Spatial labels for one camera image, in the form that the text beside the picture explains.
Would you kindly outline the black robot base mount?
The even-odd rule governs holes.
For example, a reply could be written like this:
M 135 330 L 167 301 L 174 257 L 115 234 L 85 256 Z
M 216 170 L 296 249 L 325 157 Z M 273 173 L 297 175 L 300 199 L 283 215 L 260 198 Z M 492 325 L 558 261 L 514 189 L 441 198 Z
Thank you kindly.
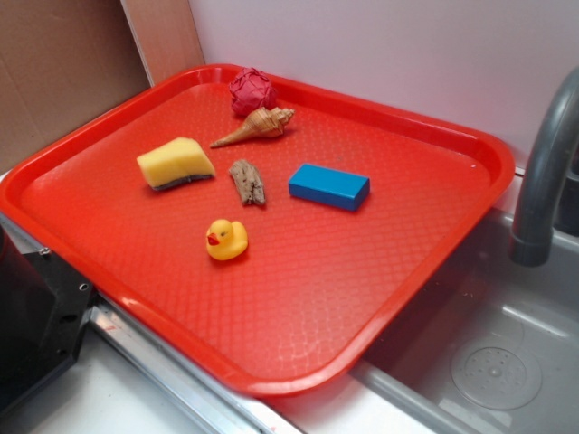
M 1 231 L 1 415 L 78 360 L 92 283 L 55 253 L 22 253 Z

